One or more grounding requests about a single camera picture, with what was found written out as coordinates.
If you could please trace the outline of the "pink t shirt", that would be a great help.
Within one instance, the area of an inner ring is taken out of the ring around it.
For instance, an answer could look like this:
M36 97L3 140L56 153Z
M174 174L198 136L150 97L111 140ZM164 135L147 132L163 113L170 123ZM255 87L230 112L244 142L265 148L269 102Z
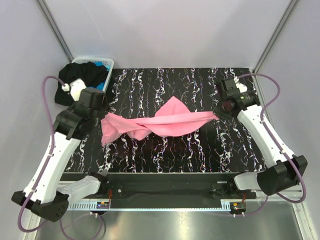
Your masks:
M151 133L160 137L181 137L218 119L211 111L191 112L182 101L173 96L154 117L128 119L114 113L106 114L101 120L101 144L110 144L123 134L138 141Z

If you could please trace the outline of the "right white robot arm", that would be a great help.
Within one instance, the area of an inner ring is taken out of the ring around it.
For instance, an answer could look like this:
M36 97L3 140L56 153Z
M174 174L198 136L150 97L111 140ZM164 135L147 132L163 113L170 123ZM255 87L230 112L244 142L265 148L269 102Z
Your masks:
M227 185L228 195L239 198L245 190L259 190L267 196L300 185L308 162L297 156L281 140L267 118L262 114L258 97L247 88L240 87L233 78L217 84L221 97L215 113L220 118L235 118L248 130L264 158L266 170L236 175Z

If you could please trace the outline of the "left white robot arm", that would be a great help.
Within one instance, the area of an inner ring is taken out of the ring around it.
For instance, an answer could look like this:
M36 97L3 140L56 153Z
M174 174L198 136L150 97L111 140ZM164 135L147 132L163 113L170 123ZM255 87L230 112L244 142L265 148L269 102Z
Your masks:
M69 205L90 195L103 198L108 193L105 171L91 172L66 187L58 186L72 154L107 110L105 92L87 87L80 78L62 83L61 88L74 103L55 121L49 121L51 136L40 165L24 190L11 197L23 210L51 222L59 221Z

